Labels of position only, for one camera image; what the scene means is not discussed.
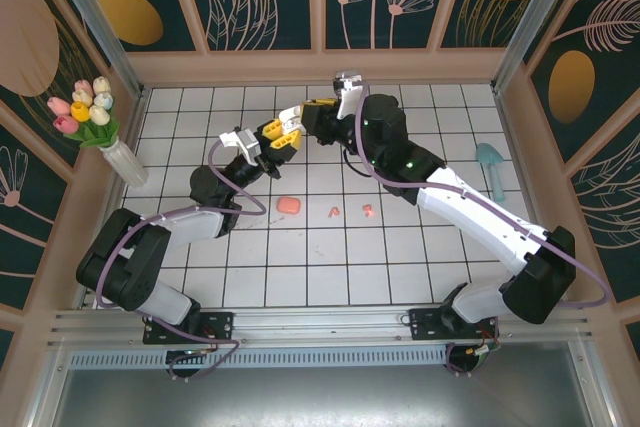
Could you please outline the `grey metal sheet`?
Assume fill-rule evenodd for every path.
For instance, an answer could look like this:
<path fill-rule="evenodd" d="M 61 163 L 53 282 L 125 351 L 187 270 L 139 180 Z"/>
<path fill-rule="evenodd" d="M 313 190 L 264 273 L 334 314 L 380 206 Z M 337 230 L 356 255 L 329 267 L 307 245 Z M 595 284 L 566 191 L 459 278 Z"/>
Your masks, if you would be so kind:
<path fill-rule="evenodd" d="M 82 369 L 61 352 L 28 427 L 623 427 L 582 345 L 510 344 L 475 372 L 436 364 Z"/>

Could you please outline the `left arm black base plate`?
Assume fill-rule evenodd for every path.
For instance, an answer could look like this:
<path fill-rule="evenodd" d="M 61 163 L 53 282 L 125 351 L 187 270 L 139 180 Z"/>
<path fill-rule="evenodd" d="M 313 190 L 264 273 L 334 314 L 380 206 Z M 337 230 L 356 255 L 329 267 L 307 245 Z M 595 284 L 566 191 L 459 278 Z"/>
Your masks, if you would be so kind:
<path fill-rule="evenodd" d="M 230 340 L 233 331 L 231 312 L 188 314 L 182 323 L 165 326 L 144 318 L 142 342 L 145 345 L 196 344 L 195 337 L 206 340 Z"/>

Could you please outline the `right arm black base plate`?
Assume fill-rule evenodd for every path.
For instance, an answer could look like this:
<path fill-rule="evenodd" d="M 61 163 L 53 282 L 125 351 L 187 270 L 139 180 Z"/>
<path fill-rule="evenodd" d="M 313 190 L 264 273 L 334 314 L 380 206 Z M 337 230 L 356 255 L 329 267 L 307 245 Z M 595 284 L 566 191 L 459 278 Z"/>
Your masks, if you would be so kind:
<path fill-rule="evenodd" d="M 453 310 L 441 307 L 410 309 L 408 316 L 413 340 L 482 341 L 499 336 L 497 321 L 493 318 L 469 323 Z"/>

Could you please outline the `light blue toy shovel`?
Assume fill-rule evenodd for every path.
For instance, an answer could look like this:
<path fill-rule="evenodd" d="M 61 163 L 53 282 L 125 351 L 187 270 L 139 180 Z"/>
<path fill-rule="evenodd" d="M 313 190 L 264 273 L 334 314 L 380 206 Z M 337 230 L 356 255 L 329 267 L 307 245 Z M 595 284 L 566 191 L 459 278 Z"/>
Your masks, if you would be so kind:
<path fill-rule="evenodd" d="M 490 144 L 479 143 L 476 148 L 476 160 L 489 175 L 493 191 L 493 200 L 501 203 L 505 200 L 504 189 L 498 166 L 504 162 L 502 155 Z"/>

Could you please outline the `artificial tulip bouquet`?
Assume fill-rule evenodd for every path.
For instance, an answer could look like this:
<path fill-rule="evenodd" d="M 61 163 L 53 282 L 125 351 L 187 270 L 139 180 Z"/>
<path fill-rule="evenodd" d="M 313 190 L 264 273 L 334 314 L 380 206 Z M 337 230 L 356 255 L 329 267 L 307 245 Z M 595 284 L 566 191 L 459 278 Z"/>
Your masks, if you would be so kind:
<path fill-rule="evenodd" d="M 72 100 L 50 97 L 47 107 L 54 114 L 54 128 L 81 149 L 108 149 L 119 142 L 120 123 L 114 114 L 114 97 L 108 78 L 82 79 L 74 84 Z"/>

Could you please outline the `aluminium mounting rail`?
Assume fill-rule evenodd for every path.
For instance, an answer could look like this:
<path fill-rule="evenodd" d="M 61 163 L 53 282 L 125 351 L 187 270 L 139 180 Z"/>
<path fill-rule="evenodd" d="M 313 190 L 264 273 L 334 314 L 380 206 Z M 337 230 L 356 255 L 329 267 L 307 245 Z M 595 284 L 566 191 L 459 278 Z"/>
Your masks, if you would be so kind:
<path fill-rule="evenodd" d="M 391 346 L 411 342 L 405 306 L 235 309 L 232 338 L 243 347 Z M 119 310 L 69 310 L 55 315 L 50 348 L 120 349 L 143 346 L 139 315 Z M 506 315 L 497 321 L 508 343 L 583 341 L 593 338 L 586 314 L 556 310 L 541 325 Z"/>

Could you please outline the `white ribbed vase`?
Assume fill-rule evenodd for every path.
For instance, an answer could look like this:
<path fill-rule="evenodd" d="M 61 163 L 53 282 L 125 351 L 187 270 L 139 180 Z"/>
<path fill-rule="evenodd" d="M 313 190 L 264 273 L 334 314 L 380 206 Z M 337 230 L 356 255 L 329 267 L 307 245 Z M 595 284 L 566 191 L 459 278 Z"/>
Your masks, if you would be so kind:
<path fill-rule="evenodd" d="M 141 188 L 146 184 L 148 174 L 126 143 L 117 139 L 111 146 L 99 150 L 129 187 Z"/>

